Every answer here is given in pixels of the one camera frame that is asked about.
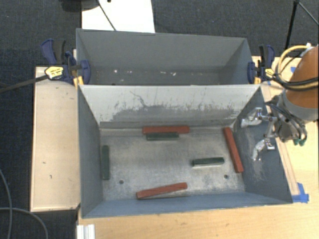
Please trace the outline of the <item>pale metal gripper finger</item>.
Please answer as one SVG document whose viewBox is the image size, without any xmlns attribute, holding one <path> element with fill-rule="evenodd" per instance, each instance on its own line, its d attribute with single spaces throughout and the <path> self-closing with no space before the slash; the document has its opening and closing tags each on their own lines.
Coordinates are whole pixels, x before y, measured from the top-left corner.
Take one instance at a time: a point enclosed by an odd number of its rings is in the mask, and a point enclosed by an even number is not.
<svg viewBox="0 0 319 239">
<path fill-rule="evenodd" d="M 255 145 L 255 147 L 254 147 L 254 149 L 253 149 L 252 159 L 253 159 L 254 161 L 256 161 L 256 160 L 261 160 L 261 158 L 260 158 L 260 153 L 261 153 L 264 149 L 266 149 L 267 151 L 274 151 L 274 150 L 276 149 L 275 146 L 271 144 L 271 141 L 270 141 L 269 138 L 265 138 L 265 139 L 259 141 L 259 142 Z"/>
<path fill-rule="evenodd" d="M 241 119 L 241 127 L 256 126 L 261 124 L 263 121 L 268 121 L 271 118 L 270 114 L 263 115 L 263 109 L 261 107 L 256 107 L 252 109 L 246 117 Z"/>
</svg>

